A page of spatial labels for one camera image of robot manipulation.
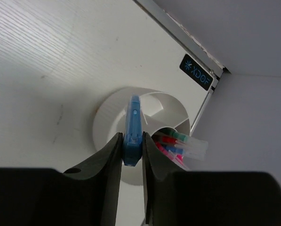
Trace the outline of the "black highlighter pink cap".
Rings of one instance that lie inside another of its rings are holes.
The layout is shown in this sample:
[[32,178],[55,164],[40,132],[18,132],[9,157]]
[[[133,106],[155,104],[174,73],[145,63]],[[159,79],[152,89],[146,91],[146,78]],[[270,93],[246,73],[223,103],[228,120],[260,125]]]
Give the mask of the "black highlighter pink cap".
[[177,157],[177,155],[173,154],[171,151],[167,151],[159,142],[155,142],[157,148],[160,152],[162,152],[166,157],[168,157],[173,163],[175,163],[180,168],[189,171],[190,169],[184,165],[181,159]]

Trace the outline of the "red pen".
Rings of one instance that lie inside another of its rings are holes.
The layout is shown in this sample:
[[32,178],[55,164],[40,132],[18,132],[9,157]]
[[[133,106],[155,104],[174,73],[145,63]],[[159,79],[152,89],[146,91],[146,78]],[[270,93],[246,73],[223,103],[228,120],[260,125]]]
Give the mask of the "red pen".
[[185,136],[184,140],[173,137],[161,136],[158,140],[166,145],[166,147],[173,147],[178,150],[179,154],[187,155],[204,155],[208,149],[208,142],[199,140],[190,136]]

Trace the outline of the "teal pen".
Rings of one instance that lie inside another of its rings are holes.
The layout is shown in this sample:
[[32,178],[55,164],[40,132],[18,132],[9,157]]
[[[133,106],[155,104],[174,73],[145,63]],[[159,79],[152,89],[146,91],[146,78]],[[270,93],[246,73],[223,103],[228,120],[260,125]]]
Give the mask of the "teal pen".
[[176,131],[174,131],[171,136],[176,140],[176,147],[181,147],[193,151],[206,151],[209,145],[207,141],[199,140]]

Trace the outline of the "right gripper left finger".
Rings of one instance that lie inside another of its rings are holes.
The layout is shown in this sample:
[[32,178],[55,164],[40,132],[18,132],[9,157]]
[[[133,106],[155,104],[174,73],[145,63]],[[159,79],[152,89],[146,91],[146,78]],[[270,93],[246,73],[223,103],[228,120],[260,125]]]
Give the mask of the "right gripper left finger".
[[59,172],[0,168],[0,226],[113,226],[121,174],[122,134]]

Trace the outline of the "blue correction tape dispenser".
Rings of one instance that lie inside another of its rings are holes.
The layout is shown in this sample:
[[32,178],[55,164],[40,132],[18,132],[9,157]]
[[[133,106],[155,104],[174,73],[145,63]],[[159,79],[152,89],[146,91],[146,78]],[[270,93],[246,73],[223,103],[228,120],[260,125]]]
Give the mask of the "blue correction tape dispenser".
[[135,167],[142,157],[141,103],[138,95],[132,95],[126,114],[123,139],[123,162],[125,166]]

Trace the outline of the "blue pen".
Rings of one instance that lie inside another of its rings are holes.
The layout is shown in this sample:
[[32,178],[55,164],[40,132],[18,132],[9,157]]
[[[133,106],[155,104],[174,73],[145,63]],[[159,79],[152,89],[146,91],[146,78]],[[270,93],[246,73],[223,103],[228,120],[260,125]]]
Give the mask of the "blue pen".
[[192,159],[200,160],[200,161],[203,161],[205,159],[205,156],[206,156],[206,151],[201,151],[201,150],[199,150],[197,152],[197,151],[188,150],[188,149],[176,148],[176,147],[169,146],[169,145],[165,145],[164,148],[167,151],[171,151],[174,154],[179,154],[179,155],[182,155],[184,157],[192,158]]

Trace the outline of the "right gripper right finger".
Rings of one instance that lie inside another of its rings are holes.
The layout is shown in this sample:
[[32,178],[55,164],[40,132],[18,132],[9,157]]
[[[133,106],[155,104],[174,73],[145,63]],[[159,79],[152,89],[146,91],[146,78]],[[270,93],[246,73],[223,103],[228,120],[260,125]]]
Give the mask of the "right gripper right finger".
[[143,133],[151,226],[281,226],[281,187],[265,172],[185,171]]

